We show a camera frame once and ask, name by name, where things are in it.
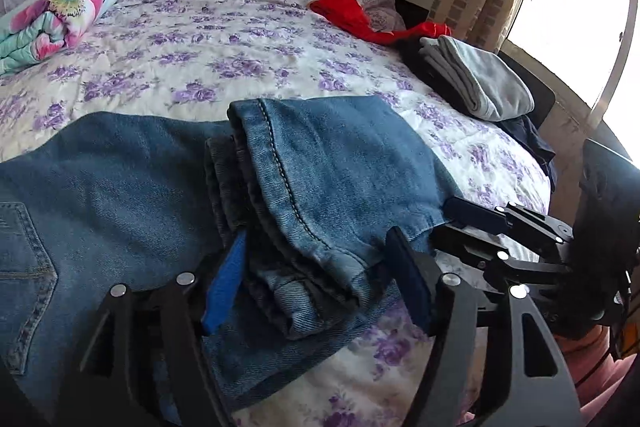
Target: mattress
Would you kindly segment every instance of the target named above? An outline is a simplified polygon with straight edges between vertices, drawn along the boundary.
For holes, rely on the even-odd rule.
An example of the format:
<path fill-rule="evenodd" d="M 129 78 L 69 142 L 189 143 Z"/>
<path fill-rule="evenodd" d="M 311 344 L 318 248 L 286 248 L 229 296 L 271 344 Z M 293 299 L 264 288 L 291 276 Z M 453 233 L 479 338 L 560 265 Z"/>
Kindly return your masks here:
<path fill-rule="evenodd" d="M 373 94 L 433 149 L 466 198 L 487 207 L 514 201 L 546 213 L 548 179 L 513 139 L 453 110 L 395 51 L 333 27 L 308 10 L 311 1 L 120 0 L 78 48 L 0 79 L 0 159 L 32 150 L 100 110 L 216 121 L 226 118 L 233 100 Z M 393 0 L 359 2 L 377 29 L 402 27 Z M 535 261 L 524 248 L 498 239 L 517 258 Z M 481 285 L 475 270 L 445 254 L 438 261 Z M 466 407 L 481 382 L 483 333 L 476 339 Z M 430 339 L 400 302 L 334 356 L 236 412 L 236 422 L 400 425 L 430 350 Z"/>

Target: rolled blanket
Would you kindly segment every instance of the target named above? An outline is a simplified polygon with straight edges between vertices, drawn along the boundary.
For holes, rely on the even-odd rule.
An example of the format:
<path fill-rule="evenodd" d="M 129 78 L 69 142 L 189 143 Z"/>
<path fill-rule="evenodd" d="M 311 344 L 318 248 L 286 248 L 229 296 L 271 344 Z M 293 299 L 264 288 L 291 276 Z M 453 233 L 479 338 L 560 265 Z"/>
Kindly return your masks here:
<path fill-rule="evenodd" d="M 443 202 L 460 192 L 375 96 L 245 100 L 228 116 L 232 136 L 207 142 L 207 187 L 225 244 L 249 231 L 246 293 L 207 342 L 237 407 L 298 375 L 303 353 L 321 360 L 388 309 L 399 294 L 382 263 L 386 231 L 398 225 L 428 251 Z"/>
<path fill-rule="evenodd" d="M 0 76 L 75 47 L 117 0 L 28 0 L 0 18 Z"/>
<path fill-rule="evenodd" d="M 529 88 L 498 55 L 449 36 L 421 38 L 419 54 L 456 89 L 471 115 L 502 121 L 534 108 Z"/>

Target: red cloth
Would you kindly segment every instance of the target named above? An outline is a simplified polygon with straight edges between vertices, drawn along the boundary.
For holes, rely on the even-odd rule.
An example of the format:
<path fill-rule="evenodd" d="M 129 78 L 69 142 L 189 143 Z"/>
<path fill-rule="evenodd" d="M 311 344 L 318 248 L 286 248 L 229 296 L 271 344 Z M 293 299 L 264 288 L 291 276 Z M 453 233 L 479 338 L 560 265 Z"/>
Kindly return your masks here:
<path fill-rule="evenodd" d="M 373 31 L 369 26 L 369 18 L 356 0 L 317 0 L 313 1 L 309 8 L 351 35 L 383 46 L 390 46 L 400 39 L 409 37 L 435 39 L 440 35 L 451 35 L 451 30 L 446 24 L 433 22 L 423 22 L 404 31 Z"/>

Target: metal screw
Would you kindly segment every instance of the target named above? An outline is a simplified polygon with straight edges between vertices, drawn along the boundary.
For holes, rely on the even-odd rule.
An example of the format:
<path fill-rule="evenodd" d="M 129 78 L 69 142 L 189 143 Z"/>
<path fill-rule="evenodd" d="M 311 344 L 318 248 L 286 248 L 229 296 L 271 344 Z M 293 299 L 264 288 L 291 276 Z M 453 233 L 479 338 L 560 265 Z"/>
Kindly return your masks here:
<path fill-rule="evenodd" d="M 524 284 L 519 284 L 517 286 L 510 287 L 509 293 L 516 299 L 524 299 L 527 296 L 527 289 Z"/>
<path fill-rule="evenodd" d="M 116 284 L 109 290 L 111 297 L 122 297 L 127 292 L 127 287 L 124 284 Z"/>
<path fill-rule="evenodd" d="M 182 272 L 178 277 L 175 278 L 175 282 L 177 282 L 180 286 L 188 286 L 193 284 L 196 280 L 196 276 L 194 276 L 191 272 Z"/>
<path fill-rule="evenodd" d="M 462 281 L 456 274 L 446 273 L 442 276 L 442 282 L 444 282 L 447 286 L 458 286 Z"/>

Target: jeans back pocket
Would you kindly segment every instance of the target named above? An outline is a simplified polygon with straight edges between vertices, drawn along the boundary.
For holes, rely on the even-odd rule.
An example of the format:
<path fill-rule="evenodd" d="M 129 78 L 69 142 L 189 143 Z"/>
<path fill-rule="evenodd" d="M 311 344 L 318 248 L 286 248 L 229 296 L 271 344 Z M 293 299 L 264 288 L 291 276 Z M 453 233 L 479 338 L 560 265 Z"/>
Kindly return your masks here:
<path fill-rule="evenodd" d="M 24 374 L 33 333 L 57 281 L 27 208 L 0 203 L 0 354 L 14 375 Z"/>

